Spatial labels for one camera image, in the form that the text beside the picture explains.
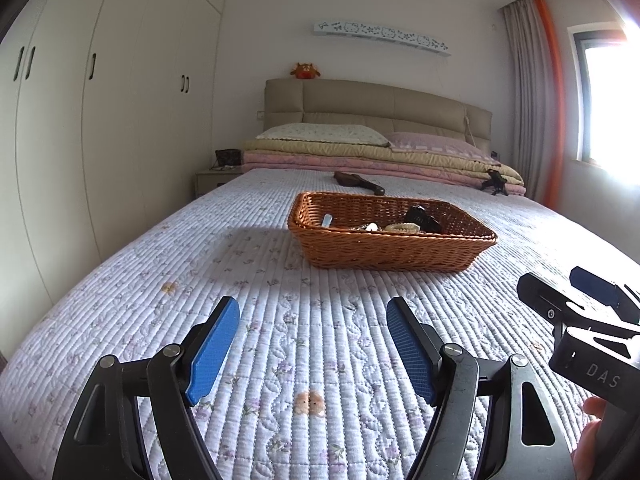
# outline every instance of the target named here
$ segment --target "blue gripper pad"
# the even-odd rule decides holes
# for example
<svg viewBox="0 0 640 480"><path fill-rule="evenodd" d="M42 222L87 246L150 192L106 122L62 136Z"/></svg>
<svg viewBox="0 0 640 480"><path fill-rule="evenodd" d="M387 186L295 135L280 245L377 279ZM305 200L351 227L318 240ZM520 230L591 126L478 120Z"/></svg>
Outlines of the blue gripper pad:
<svg viewBox="0 0 640 480"><path fill-rule="evenodd" d="M603 305L616 306L620 302L616 286L591 274L582 267L574 267L569 274L571 285Z"/></svg>
<svg viewBox="0 0 640 480"><path fill-rule="evenodd" d="M184 395L192 406L209 395L239 323L240 307L230 298L191 362L191 380Z"/></svg>
<svg viewBox="0 0 640 480"><path fill-rule="evenodd" d="M430 361L393 300L386 306L386 325L415 393L431 404L436 397L436 392L431 382Z"/></svg>

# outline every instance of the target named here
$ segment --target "white mattress cover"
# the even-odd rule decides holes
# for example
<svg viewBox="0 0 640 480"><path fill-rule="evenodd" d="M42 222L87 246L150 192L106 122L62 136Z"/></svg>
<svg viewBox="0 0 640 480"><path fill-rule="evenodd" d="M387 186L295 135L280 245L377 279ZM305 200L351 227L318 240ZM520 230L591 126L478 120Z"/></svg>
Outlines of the white mattress cover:
<svg viewBox="0 0 640 480"><path fill-rule="evenodd" d="M437 198L498 233L465 272L319 270L286 229L302 190L339 187L330 173L253 170L191 203L94 270L35 327L0 376L0 430L35 479L50 478L84 382L101 355L152 356L203 322L219 298L241 323L212 392L194 409L223 478L404 478L432 410L417 397L385 323L404 296L422 322L483 358L520 352L558 409L574 446L585 392L547 366L550 325L521 304L535 270L563 283L575 265L635 283L638 266L579 225L526 198L462 186L371 177L390 196ZM572 293L578 300L582 296ZM294 399L311 390L313 413ZM459 472L475 468L486 420L476 403ZM162 459L148 399L140 403L150 463Z"/></svg>

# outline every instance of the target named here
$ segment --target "orange stuffed animal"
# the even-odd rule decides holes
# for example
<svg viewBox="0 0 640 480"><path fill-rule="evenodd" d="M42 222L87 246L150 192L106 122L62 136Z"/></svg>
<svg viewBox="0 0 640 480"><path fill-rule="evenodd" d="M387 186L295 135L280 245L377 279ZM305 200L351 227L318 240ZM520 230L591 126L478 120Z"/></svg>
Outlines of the orange stuffed animal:
<svg viewBox="0 0 640 480"><path fill-rule="evenodd" d="M320 73L313 63L296 63L296 66L291 71L291 75L295 75L298 79L313 79L316 76L320 77Z"/></svg>

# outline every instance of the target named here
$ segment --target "headboard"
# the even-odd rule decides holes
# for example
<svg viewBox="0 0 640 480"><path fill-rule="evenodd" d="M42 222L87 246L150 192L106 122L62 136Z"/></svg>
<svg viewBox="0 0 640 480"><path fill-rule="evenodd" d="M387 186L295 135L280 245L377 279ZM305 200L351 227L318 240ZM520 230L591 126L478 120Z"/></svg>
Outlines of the headboard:
<svg viewBox="0 0 640 480"><path fill-rule="evenodd" d="M264 129L288 123L364 124L381 134L415 132L465 140L487 155L491 112L434 94L340 79L269 79Z"/></svg>

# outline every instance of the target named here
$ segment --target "wicker basket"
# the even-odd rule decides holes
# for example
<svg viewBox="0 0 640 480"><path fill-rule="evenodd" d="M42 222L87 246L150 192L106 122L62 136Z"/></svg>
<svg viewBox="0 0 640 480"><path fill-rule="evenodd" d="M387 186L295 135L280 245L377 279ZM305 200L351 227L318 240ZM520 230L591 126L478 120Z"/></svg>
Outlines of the wicker basket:
<svg viewBox="0 0 640 480"><path fill-rule="evenodd" d="M420 204L442 225L442 234L393 234L353 231L358 225L401 222ZM334 217L321 226L324 215ZM430 270L466 269L497 235L462 209L440 200L328 192L300 193L287 222L306 258L322 269Z"/></svg>

